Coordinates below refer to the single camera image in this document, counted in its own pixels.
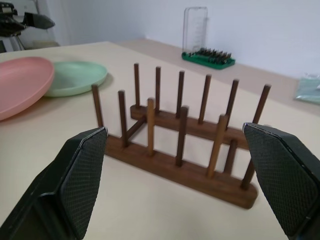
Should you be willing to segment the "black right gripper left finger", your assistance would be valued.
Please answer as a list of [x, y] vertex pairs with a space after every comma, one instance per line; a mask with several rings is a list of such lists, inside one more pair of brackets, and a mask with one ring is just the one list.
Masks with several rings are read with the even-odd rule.
[[83, 240], [98, 196], [108, 129], [69, 138], [0, 227], [0, 240]]

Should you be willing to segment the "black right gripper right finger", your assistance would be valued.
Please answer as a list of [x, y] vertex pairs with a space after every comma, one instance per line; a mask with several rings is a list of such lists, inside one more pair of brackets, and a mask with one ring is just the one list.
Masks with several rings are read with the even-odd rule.
[[293, 134], [242, 127], [260, 188], [288, 240], [320, 240], [320, 160]]

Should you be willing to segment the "green screwdriver bit set case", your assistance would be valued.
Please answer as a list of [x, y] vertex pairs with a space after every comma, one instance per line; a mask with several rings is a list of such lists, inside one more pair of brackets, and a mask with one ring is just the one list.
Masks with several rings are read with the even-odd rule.
[[230, 52], [207, 47], [207, 29], [207, 7], [187, 7], [184, 10], [181, 58], [215, 70], [235, 65], [236, 60]]

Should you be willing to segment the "pink plastic plate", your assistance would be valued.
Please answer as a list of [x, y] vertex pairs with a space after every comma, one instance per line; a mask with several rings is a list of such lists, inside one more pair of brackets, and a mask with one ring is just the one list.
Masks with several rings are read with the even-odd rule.
[[0, 63], [0, 121], [31, 107], [50, 88], [54, 65], [43, 57], [21, 57]]

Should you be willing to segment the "green plastic plate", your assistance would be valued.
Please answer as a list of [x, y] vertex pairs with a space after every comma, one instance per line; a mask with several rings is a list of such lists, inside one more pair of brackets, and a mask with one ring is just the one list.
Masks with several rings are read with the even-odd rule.
[[92, 85], [100, 86], [108, 75], [105, 66], [90, 61], [57, 61], [53, 63], [53, 82], [46, 97], [60, 98], [89, 92]]

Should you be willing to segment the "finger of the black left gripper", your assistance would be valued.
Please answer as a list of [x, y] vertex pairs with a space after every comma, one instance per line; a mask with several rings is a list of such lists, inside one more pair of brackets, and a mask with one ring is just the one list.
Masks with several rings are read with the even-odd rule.
[[18, 34], [25, 26], [10, 17], [0, 18], [0, 34]]
[[50, 29], [55, 26], [55, 22], [49, 17], [30, 12], [24, 13], [23, 24], [27, 27], [34, 27], [37, 29]]

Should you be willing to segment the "wooden dish rack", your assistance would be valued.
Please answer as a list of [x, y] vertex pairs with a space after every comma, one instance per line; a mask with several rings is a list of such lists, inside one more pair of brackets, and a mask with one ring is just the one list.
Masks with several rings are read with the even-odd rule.
[[[161, 68], [155, 69], [155, 98], [147, 105], [140, 103], [140, 68], [134, 64], [135, 104], [126, 108], [125, 92], [118, 92], [121, 136], [109, 136], [105, 154], [111, 158], [173, 181], [206, 195], [244, 209], [253, 207], [258, 190], [251, 181], [255, 172], [250, 163], [242, 179], [232, 176], [238, 149], [247, 150], [248, 143], [241, 130], [230, 127], [239, 80], [232, 82], [225, 114], [218, 122], [204, 120], [212, 77], [205, 78], [198, 118], [189, 117], [182, 105], [185, 73], [179, 72], [176, 112], [160, 109]], [[155, 150], [155, 127], [178, 133], [176, 156]], [[183, 158], [186, 136], [213, 142], [207, 167]]]

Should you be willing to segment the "teal dustpan in plastic bag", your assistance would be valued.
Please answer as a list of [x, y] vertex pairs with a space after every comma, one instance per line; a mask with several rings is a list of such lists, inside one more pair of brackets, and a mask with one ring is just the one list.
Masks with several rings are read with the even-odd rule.
[[298, 81], [294, 98], [320, 106], [320, 73], [305, 73]]

